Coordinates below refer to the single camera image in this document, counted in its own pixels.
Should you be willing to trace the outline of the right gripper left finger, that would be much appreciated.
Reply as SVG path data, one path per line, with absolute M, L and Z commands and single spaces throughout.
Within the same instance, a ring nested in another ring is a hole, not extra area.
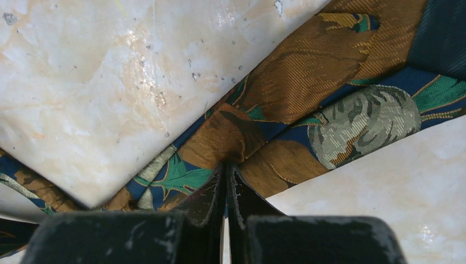
M 169 211 L 67 212 L 34 232 L 22 263 L 221 263 L 225 165 Z

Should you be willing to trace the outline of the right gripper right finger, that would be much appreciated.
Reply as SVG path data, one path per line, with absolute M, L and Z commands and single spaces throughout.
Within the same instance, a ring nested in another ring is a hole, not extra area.
M 368 216 L 288 216 L 226 164 L 232 263 L 406 263 L 392 229 Z

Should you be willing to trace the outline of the brown blue floral tie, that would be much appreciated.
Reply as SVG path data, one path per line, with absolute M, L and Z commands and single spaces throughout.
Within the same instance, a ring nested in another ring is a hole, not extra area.
M 263 197 L 465 115 L 465 1 L 1 1 L 1 219 Z

